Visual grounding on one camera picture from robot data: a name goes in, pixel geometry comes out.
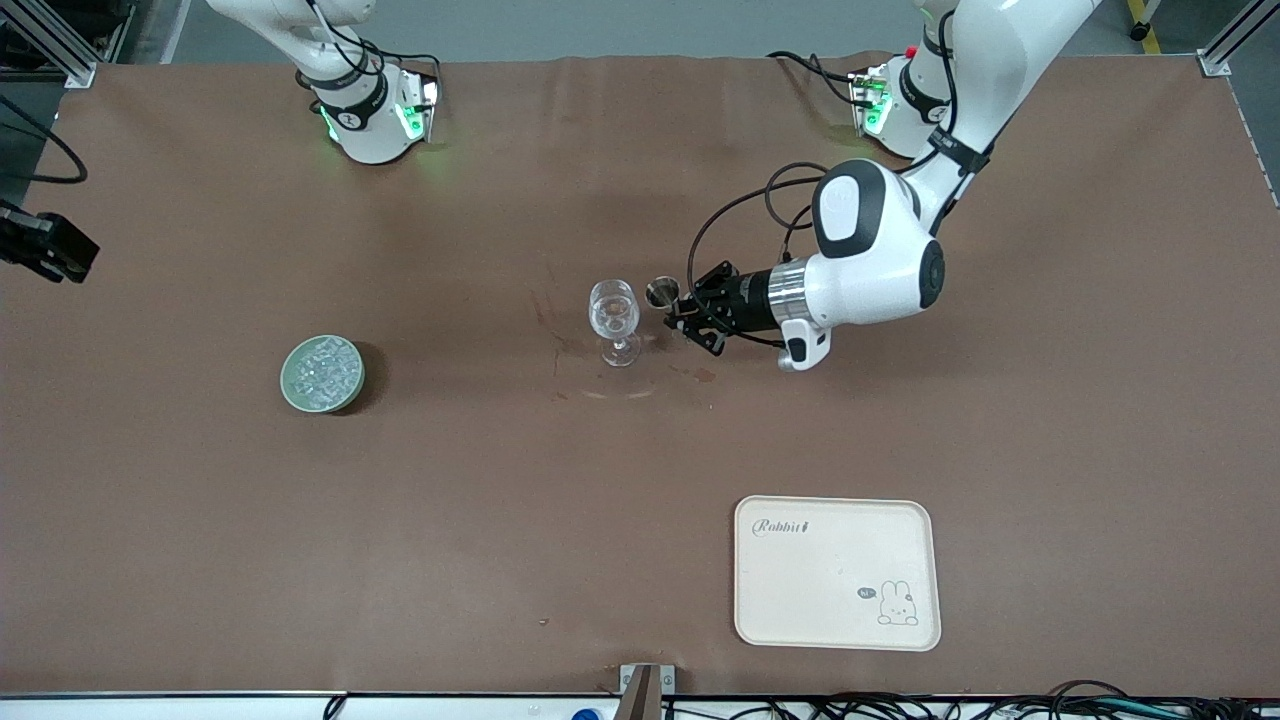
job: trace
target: green bowl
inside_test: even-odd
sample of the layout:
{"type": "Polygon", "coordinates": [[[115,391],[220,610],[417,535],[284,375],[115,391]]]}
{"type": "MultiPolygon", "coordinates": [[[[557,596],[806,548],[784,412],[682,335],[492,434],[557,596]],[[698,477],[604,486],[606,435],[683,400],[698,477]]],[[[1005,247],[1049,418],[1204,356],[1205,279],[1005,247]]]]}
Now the green bowl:
{"type": "Polygon", "coordinates": [[[351,405],[365,387],[365,360],[353,342],[316,336],[293,348],[280,368],[284,400],[303,413],[333,413],[351,405]]]}

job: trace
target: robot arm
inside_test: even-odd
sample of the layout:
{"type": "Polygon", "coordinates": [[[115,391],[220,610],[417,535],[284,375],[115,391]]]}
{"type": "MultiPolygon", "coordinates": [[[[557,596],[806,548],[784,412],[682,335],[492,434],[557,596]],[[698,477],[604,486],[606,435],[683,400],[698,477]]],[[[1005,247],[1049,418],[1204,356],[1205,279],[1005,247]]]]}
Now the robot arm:
{"type": "Polygon", "coordinates": [[[320,99],[329,137],[353,160],[388,163],[429,140],[438,78],[402,69],[370,51],[349,26],[374,0],[209,0],[288,55],[320,99]]]}
{"type": "MultiPolygon", "coordinates": [[[[855,86],[856,99],[870,105],[854,109],[855,124],[890,152],[916,155],[951,104],[951,88],[943,64],[942,18],[954,13],[960,0],[911,0],[924,15],[924,33],[918,47],[870,68],[855,86]]],[[[951,44],[946,44],[951,53],[951,44]]]]}
{"type": "Polygon", "coordinates": [[[955,49],[956,102],[932,131],[916,169],[900,176],[865,159],[835,167],[813,196],[818,254],[745,275],[722,264],[676,305],[667,324],[717,355],[732,334],[726,328],[777,328],[780,368],[806,370],[831,351],[836,325],[928,309],[946,275],[938,224],[1100,1],[960,0],[941,28],[955,49]]]}

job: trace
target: metal cup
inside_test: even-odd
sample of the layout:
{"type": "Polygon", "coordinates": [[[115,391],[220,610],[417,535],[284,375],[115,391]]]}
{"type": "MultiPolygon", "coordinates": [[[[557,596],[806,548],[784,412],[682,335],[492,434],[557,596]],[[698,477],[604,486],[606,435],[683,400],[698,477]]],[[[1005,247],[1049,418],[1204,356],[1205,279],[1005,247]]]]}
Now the metal cup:
{"type": "Polygon", "coordinates": [[[676,301],[680,300],[680,281],[671,275],[654,278],[654,281],[644,288],[644,300],[649,304],[649,307],[653,307],[654,310],[671,313],[671,310],[676,306],[676,301]]]}

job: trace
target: glass base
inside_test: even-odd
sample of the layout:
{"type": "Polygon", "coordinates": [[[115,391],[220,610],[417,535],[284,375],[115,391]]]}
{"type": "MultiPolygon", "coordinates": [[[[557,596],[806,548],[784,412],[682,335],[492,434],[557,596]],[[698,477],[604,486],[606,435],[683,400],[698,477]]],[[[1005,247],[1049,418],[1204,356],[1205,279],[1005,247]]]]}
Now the glass base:
{"type": "Polygon", "coordinates": [[[607,340],[603,345],[600,357],[614,368],[626,368],[640,357],[640,338],[635,334],[618,341],[607,340]]]}

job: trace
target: floor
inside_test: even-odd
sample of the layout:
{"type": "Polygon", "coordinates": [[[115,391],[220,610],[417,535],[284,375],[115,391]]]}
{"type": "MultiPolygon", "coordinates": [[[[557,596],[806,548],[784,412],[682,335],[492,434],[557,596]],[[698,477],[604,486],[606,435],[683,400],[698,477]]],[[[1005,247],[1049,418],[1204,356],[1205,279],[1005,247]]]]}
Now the floor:
{"type": "MultiPolygon", "coordinates": [[[[1203,46],[1245,0],[1166,0],[1155,19],[1165,53],[1203,46]]],[[[140,0],[129,58],[138,63],[280,63],[284,56],[205,0],[140,0]]],[[[1143,51],[1129,40],[1128,0],[1103,0],[1066,47],[1073,55],[1143,51]]],[[[787,49],[841,56],[919,41],[905,0],[383,0],[362,36],[397,51],[445,61],[548,60],[562,56],[762,56],[787,49]]],[[[1280,173],[1280,20],[1231,60],[1233,86],[1261,160],[1280,173]]],[[[4,92],[52,117],[61,90],[5,83],[4,92]]],[[[0,117],[4,122],[12,118],[0,117]]],[[[12,172],[29,172],[41,143],[0,127],[12,172]]],[[[0,197],[20,200],[26,183],[0,178],[0,197]]]]}

